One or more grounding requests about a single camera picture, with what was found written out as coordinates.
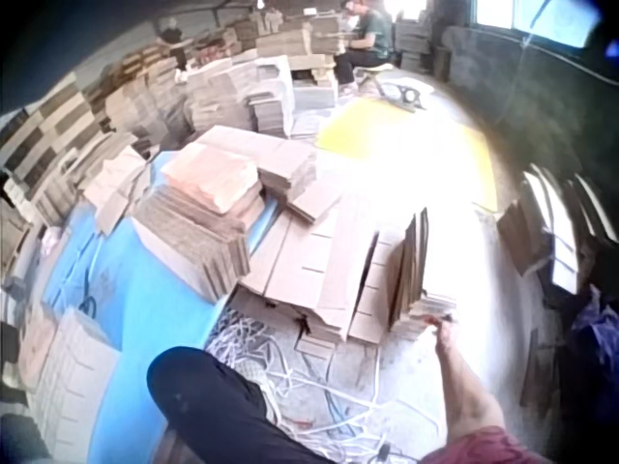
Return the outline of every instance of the person's knee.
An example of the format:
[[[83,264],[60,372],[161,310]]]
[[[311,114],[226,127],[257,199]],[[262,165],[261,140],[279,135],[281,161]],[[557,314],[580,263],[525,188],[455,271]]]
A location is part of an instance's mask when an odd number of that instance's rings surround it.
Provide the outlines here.
[[[157,402],[166,391],[176,391],[188,372],[209,368],[215,359],[202,350],[177,346],[158,355],[148,367],[146,384]]]

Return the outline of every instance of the stool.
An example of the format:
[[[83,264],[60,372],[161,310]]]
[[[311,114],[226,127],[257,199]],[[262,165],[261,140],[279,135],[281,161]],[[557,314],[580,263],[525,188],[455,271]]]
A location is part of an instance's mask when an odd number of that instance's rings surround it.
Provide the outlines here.
[[[355,71],[360,71],[363,76],[363,80],[359,84],[359,88],[361,89],[364,85],[368,84],[369,82],[373,82],[378,88],[378,92],[380,92],[380,95],[384,97],[385,94],[383,92],[382,86],[380,85],[380,82],[378,82],[377,77],[379,74],[385,71],[391,71],[393,68],[394,68],[394,65],[392,65],[391,63],[385,63],[384,65],[380,65],[375,68],[357,67]]]

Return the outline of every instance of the worker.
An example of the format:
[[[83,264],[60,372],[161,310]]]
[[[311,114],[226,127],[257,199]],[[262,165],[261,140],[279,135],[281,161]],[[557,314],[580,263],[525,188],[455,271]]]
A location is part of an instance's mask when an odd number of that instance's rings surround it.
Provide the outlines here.
[[[454,325],[430,322],[437,327],[448,435],[447,445],[422,462],[545,462],[505,431],[497,400],[456,348]],[[250,382],[204,351],[178,347],[162,353],[147,380],[169,426],[205,463],[332,462],[267,420],[274,415],[270,395],[263,394],[270,388],[266,382]]]
[[[183,41],[183,31],[178,28],[175,17],[169,19],[167,28],[157,39],[159,44],[165,45],[169,49],[170,56],[176,58],[176,82],[187,82],[187,57],[183,47],[190,41]]]
[[[359,17],[353,32],[357,39],[349,41],[345,53],[336,55],[336,76],[341,93],[357,89],[354,68],[375,68],[389,62],[390,54],[390,20],[365,5],[367,0],[346,1],[342,4],[350,15]]]

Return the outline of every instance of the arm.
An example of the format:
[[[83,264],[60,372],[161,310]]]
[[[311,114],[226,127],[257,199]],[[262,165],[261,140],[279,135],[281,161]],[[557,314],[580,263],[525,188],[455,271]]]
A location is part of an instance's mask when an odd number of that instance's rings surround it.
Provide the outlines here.
[[[436,354],[443,377],[447,441],[451,442],[484,427],[495,425],[505,428],[498,401],[486,391],[479,377],[456,348],[454,326],[445,321],[432,322],[438,327]]]
[[[358,39],[356,41],[350,41],[348,43],[348,46],[350,48],[359,48],[359,49],[372,48],[375,42],[376,42],[376,34],[374,34],[373,32],[368,32],[366,36],[363,37],[362,39]]]

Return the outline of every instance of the green shirt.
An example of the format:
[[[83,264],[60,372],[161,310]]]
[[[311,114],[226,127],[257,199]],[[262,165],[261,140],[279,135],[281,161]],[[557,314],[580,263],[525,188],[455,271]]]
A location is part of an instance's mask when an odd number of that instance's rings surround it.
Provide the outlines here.
[[[355,28],[359,39],[364,39],[368,33],[376,35],[374,46],[370,48],[379,58],[389,57],[391,43],[391,21],[376,10],[369,10],[361,16]]]

